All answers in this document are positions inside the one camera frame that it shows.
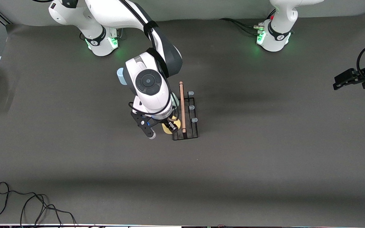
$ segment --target gray wall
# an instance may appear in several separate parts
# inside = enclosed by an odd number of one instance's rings
[[[263,18],[272,9],[268,0],[134,0],[157,21],[174,19]],[[0,0],[0,11],[12,22],[33,26],[58,25],[49,3]],[[365,13],[365,0],[326,0],[298,8],[300,17],[353,16]]]

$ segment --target gray mat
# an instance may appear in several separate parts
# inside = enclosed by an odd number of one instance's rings
[[[278,53],[225,21],[159,25],[183,56],[170,83],[196,92],[200,138],[158,126],[151,141],[130,117],[116,70],[149,47],[143,32],[99,58],[75,27],[16,25],[0,62],[0,181],[79,223],[365,227],[365,91],[332,89],[365,47],[365,15],[299,19]],[[25,200],[0,223],[19,222]]]

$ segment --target yellow disc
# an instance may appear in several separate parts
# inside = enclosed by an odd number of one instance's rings
[[[181,127],[181,121],[180,120],[176,120],[176,121],[174,121],[173,122],[177,127],[178,127],[178,129],[180,129],[180,127]],[[161,126],[163,126],[163,131],[166,133],[166,134],[169,134],[169,135],[171,135],[172,134],[172,132],[165,126],[165,124],[161,124]]]

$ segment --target black cable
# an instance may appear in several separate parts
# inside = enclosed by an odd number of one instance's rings
[[[253,36],[257,36],[258,34],[256,33],[251,33],[247,30],[245,30],[245,28],[243,28],[242,26],[246,27],[246,28],[253,28],[253,26],[249,26],[249,25],[246,25],[238,20],[235,20],[235,19],[231,19],[231,18],[221,18],[219,20],[223,20],[223,21],[229,21],[229,22],[233,22],[233,24],[235,24],[237,27],[239,27],[239,29],[241,29],[243,32],[246,32],[247,34],[250,34],[250,35],[253,35]]]
[[[123,36],[123,28],[120,29],[120,36],[118,37],[118,39],[122,38]]]
[[[80,40],[82,40],[82,41],[85,41],[85,38],[83,39],[83,38],[81,38],[81,35],[82,35],[83,33],[82,32],[80,32],[80,35],[78,36],[78,38],[80,38]]]
[[[120,0],[120,2],[126,8],[129,9],[129,11],[139,20],[139,22],[142,24],[142,26],[144,26],[146,24],[145,21],[140,17],[140,15],[132,8],[132,6],[129,5],[129,3],[127,3],[125,0]],[[156,43],[155,43],[155,40],[153,38],[153,34],[151,32],[149,32],[149,37],[150,37],[150,40],[152,42],[152,47],[157,50]]]
[[[243,26],[243,27],[247,27],[247,28],[251,28],[251,29],[253,28],[253,26],[246,25],[245,23],[242,23],[242,22],[240,22],[240,21],[238,21],[238,20],[231,19],[231,18],[226,18],[226,17],[224,17],[224,18],[221,18],[221,19],[219,19],[219,20],[223,20],[223,21],[230,21],[230,22],[233,22],[233,23],[239,24],[239,25],[241,25],[241,26]]]
[[[173,96],[174,103],[177,105],[177,101],[176,101],[174,95],[172,95],[172,96]],[[180,100],[181,100],[181,102],[184,102],[184,97],[181,97]],[[180,118],[180,112],[178,111],[178,106],[175,108],[175,114],[176,114],[176,119],[178,120]]]
[[[20,226],[21,226],[21,227],[22,227],[22,218],[23,218],[23,214],[24,214],[24,212],[25,212],[26,205],[27,205],[27,203],[28,203],[31,199],[33,199],[33,198],[38,199],[38,200],[42,203],[41,211],[40,211],[40,213],[39,213],[39,215],[38,215],[38,217],[37,217],[37,219],[36,219],[36,221],[35,221],[35,227],[36,227],[36,225],[38,224],[39,219],[42,217],[43,213],[44,213],[46,210],[51,210],[51,211],[54,211],[54,212],[55,212],[56,217],[57,217],[57,220],[59,221],[60,225],[62,225],[63,223],[61,222],[61,219],[60,219],[60,217],[59,217],[59,215],[58,215],[58,212],[61,212],[61,213],[67,213],[67,214],[69,214],[69,215],[71,216],[71,219],[73,220],[74,226],[75,226],[75,224],[77,223],[77,222],[75,221],[75,218],[74,218],[73,214],[71,214],[70,212],[68,212],[68,211],[62,211],[62,210],[59,210],[59,209],[57,209],[57,208],[56,208],[53,204],[49,204],[49,205],[47,205],[47,204],[46,204],[46,202],[45,202],[45,198],[44,198],[44,196],[47,198],[47,196],[46,196],[45,194],[36,194],[36,193],[34,193],[34,192],[21,193],[21,192],[15,191],[15,190],[10,190],[10,189],[9,189],[9,185],[8,185],[6,182],[0,182],[0,186],[1,186],[2,184],[4,184],[4,185],[6,186],[7,191],[6,191],[6,192],[1,192],[1,191],[0,191],[0,194],[1,194],[1,195],[5,195],[5,194],[6,194],[4,208],[3,208],[3,209],[2,209],[2,211],[0,212],[0,215],[1,215],[1,214],[5,211],[5,209],[6,209],[6,205],[7,205],[7,203],[8,203],[8,198],[9,198],[9,194],[10,194],[11,192],[14,192],[14,193],[16,193],[16,194],[18,194],[18,195],[29,195],[29,194],[33,194],[33,196],[31,196],[31,197],[30,197],[30,198],[29,198],[29,199],[25,202],[25,204],[23,205],[22,212],[21,212],[21,217],[20,217]]]
[[[361,77],[363,77],[365,79],[365,75],[363,74],[362,70],[360,69],[360,59],[361,59],[361,56],[364,54],[364,52],[365,52],[365,48],[360,52],[359,56],[357,57],[357,71],[359,72]]]
[[[49,3],[49,2],[52,2],[53,0],[32,0],[34,2],[37,2],[37,3]]]
[[[267,18],[266,18],[266,19],[270,19],[270,17],[271,17],[274,13],[275,13],[275,9],[273,9],[273,10],[271,11],[271,13],[267,16]]]

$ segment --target green led light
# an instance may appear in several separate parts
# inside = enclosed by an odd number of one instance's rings
[[[85,42],[86,42],[86,43],[87,43],[87,45],[88,45],[88,49],[90,49],[90,50],[91,50],[90,43],[88,43],[87,39],[85,39]]]
[[[264,41],[264,38],[266,37],[266,32],[263,31],[260,35],[259,35],[259,38],[257,39],[257,43],[258,44],[262,44],[263,41]]]
[[[117,38],[110,38],[109,42],[113,49],[118,48],[118,39]]]
[[[290,36],[291,36],[291,32],[288,34],[288,38],[287,38],[287,41],[285,41],[285,44],[287,44],[288,40],[290,40]]]

